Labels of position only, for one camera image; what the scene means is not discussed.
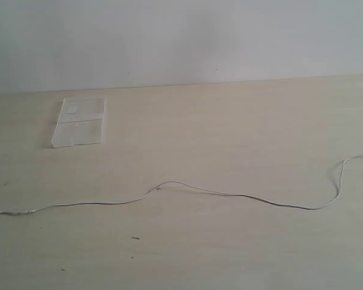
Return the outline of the clear plastic storage box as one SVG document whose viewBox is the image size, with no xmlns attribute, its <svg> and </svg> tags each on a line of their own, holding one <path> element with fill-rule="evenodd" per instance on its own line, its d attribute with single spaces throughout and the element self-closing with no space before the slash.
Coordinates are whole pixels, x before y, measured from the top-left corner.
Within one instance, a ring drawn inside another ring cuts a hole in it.
<svg viewBox="0 0 363 290">
<path fill-rule="evenodd" d="M 105 97 L 65 98 L 51 139 L 52 147 L 102 143 L 105 116 Z"/>
</svg>

